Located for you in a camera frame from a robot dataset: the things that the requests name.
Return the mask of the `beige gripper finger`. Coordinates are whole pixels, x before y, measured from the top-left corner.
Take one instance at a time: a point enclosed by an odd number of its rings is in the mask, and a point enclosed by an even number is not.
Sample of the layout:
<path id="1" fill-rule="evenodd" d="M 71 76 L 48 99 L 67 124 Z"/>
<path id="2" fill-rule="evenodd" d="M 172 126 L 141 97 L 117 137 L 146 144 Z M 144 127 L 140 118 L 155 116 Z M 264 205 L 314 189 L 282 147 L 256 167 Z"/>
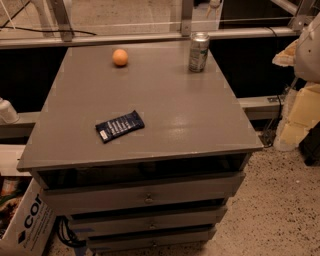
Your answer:
<path id="1" fill-rule="evenodd" d="M 281 67 L 294 66 L 297 43 L 298 40 L 293 41 L 284 50 L 276 54 L 272 63 Z"/>

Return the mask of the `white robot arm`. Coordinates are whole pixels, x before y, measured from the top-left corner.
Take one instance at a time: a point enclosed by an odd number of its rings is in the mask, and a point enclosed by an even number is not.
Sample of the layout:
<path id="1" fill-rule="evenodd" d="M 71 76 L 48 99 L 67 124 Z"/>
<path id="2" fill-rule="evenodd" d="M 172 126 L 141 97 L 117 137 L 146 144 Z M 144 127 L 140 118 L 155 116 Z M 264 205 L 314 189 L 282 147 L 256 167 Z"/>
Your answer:
<path id="1" fill-rule="evenodd" d="M 320 13 L 297 40 L 274 56 L 272 63 L 281 67 L 292 66 L 296 77 L 320 83 Z"/>

